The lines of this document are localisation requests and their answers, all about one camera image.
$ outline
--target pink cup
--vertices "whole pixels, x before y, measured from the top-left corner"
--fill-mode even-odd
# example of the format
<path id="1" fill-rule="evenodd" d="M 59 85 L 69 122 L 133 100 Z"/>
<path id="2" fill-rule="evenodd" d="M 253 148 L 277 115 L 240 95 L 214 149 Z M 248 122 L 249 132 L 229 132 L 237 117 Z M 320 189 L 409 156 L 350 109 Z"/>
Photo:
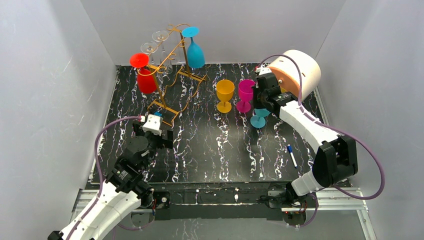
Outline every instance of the pink cup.
<path id="1" fill-rule="evenodd" d="M 238 84 L 238 96 L 241 101 L 235 107 L 240 113 L 247 113 L 252 108 L 249 101 L 253 99 L 252 86 L 255 84 L 255 81 L 252 79 L 244 79 Z"/>

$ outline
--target yellow wine glass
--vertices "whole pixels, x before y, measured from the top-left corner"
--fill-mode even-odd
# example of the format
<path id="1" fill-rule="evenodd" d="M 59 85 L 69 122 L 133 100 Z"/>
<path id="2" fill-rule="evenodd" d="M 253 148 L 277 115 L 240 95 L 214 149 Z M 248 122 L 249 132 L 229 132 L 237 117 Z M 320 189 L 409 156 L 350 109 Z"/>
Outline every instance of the yellow wine glass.
<path id="1" fill-rule="evenodd" d="M 234 90 L 236 86 L 230 80 L 223 79 L 216 84 L 216 95 L 220 102 L 216 105 L 218 111 L 223 114 L 231 111 L 231 103 L 229 103 L 230 99 L 233 97 Z"/>

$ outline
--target wine glass holder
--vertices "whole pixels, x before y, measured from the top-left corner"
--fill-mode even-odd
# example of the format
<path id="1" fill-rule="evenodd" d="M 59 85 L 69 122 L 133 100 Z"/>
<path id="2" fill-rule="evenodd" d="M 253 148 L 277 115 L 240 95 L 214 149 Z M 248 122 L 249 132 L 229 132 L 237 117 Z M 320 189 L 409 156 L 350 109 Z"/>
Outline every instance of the wine glass holder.
<path id="1" fill-rule="evenodd" d="M 187 59 L 187 52 L 186 52 L 186 41 L 185 41 L 185 37 L 183 37 L 183 34 L 182 34 L 183 31 L 180 30 L 180 29 L 178 29 L 178 27 L 180 27 L 180 26 L 188 26 L 188 27 L 190 27 L 190 25 L 188 25 L 188 24 L 178 24 L 176 26 L 174 26 L 172 24 L 168 24 L 168 27 L 166 28 L 166 30 L 169 31 L 169 33 L 168 33 L 169 35 L 171 35 L 172 33 L 179 33 L 179 36 L 181 38 L 181 41 L 179 41 L 179 43 L 173 48 L 173 50 L 170 51 L 170 53 L 168 54 L 168 56 L 158 66 L 154 66 L 154 65 L 148 64 L 147 67 L 150 70 L 150 74 L 147 74 L 147 75 L 141 74 L 140 73 L 140 68 L 137 69 L 137 74 L 140 74 L 141 76 L 151 76 L 151 75 L 153 76 L 154 84 L 156 85 L 156 89 L 157 89 L 157 91 L 159 93 L 159 97 L 160 97 L 160 102 L 159 102 L 159 98 L 156 98 L 155 100 L 153 100 L 152 103 L 150 103 L 150 105 L 147 107 L 147 110 L 149 110 L 153 105 L 156 105 L 156 106 L 158 106 L 158 107 L 160 107 L 162 109 L 165 109 L 165 110 L 173 113 L 174 116 L 173 116 L 171 122 L 166 122 L 165 120 L 162 120 L 163 123 L 165 123 L 165 124 L 167 124 L 167 125 L 169 125 L 171 127 L 174 124 L 175 118 L 177 118 L 177 116 L 180 113 L 184 112 L 184 110 L 187 109 L 187 106 L 189 105 L 189 102 L 198 93 L 200 84 L 203 81 L 206 80 L 206 75 L 204 75 L 203 77 L 200 77 L 200 76 L 197 76 L 197 75 L 192 74 L 190 72 L 189 61 Z M 152 53 L 154 53 L 159 48 L 159 46 L 161 46 L 161 44 L 163 44 L 163 43 L 164 43 L 164 41 L 159 42 L 157 44 L 157 47 L 154 50 L 152 50 Z M 164 91 L 162 93 L 161 88 L 159 87 L 159 84 L 158 84 L 158 81 L 157 81 L 155 75 L 156 75 L 156 73 L 158 73 L 158 74 L 165 73 L 166 67 L 164 66 L 164 63 L 166 61 L 175 60 L 175 57 L 177 56 L 177 54 L 175 53 L 175 51 L 178 48 L 182 48 L 182 50 L 184 52 L 185 67 L 184 66 L 181 66 L 179 68 L 179 70 L 175 74 L 175 79 L 174 79 L 173 83 L 170 84 L 170 85 L 166 85 L 165 86 L 165 89 L 164 89 Z M 197 84 L 196 91 L 193 94 L 189 94 L 185 106 L 182 109 L 180 109 L 180 110 L 175 110 L 175 109 L 171 108 L 166 103 L 166 101 L 165 101 L 165 94 L 167 93 L 168 88 L 171 88 L 171 87 L 173 87 L 175 85 L 175 83 L 177 82 L 177 79 L 178 79 L 178 76 L 179 75 L 182 75 L 182 76 L 185 76 L 185 77 L 189 77 L 189 78 L 191 78 L 193 80 L 198 81 L 199 83 Z"/>

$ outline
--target gray wall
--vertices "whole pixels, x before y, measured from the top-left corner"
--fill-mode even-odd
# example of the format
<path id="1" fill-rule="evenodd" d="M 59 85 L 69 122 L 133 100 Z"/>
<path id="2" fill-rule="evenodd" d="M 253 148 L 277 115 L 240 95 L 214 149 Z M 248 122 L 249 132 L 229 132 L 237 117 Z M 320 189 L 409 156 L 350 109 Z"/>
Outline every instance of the gray wall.
<path id="1" fill-rule="evenodd" d="M 81 0 L 116 65 L 129 65 L 152 33 L 184 23 L 200 28 L 194 40 L 207 63 L 255 63 L 289 49 L 315 57 L 345 1 Z"/>
<path id="2" fill-rule="evenodd" d="M 0 3 L 0 239 L 69 223 L 116 68 L 79 0 Z"/>
<path id="3" fill-rule="evenodd" d="M 386 187 L 367 201 L 378 239 L 423 239 L 424 2 L 348 0 L 317 56 L 318 86 L 332 125 L 367 142 L 381 158 Z M 362 148 L 353 182 L 379 184 Z"/>

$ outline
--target floor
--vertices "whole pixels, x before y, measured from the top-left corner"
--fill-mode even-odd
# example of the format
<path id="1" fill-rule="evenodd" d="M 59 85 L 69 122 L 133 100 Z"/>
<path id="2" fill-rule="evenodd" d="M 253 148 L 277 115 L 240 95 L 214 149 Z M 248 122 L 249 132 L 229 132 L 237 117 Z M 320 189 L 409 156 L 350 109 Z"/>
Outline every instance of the floor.
<path id="1" fill-rule="evenodd" d="M 239 101 L 237 89 L 230 101 L 233 109 L 228 113 L 216 110 L 219 102 L 216 84 L 228 79 L 238 85 L 242 79 L 255 79 L 256 64 L 207 64 L 193 69 L 198 76 L 207 75 L 187 110 L 180 114 L 172 128 L 174 148 L 161 149 L 155 162 L 144 173 L 148 182 L 249 182 L 249 181 L 291 181 L 311 169 L 315 157 L 309 144 L 287 123 L 274 115 L 267 117 L 262 129 L 250 125 L 252 111 L 240 113 L 235 109 Z M 177 66 L 163 78 L 161 87 L 174 81 Z M 118 69 L 116 86 L 110 104 L 106 123 L 125 116 L 146 115 L 147 106 L 157 93 L 142 94 L 136 82 L 137 72 L 130 66 Z M 181 109 L 193 94 L 198 82 L 188 77 L 179 77 L 169 88 L 165 99 L 174 109 Z M 313 115 L 321 113 L 311 93 L 303 105 Z M 100 145 L 100 160 L 103 174 L 110 171 L 122 153 L 123 147 L 133 134 L 132 124 L 123 122 L 104 134 Z M 293 147 L 298 168 L 294 168 L 287 145 Z M 94 172 L 93 183 L 98 183 Z"/>

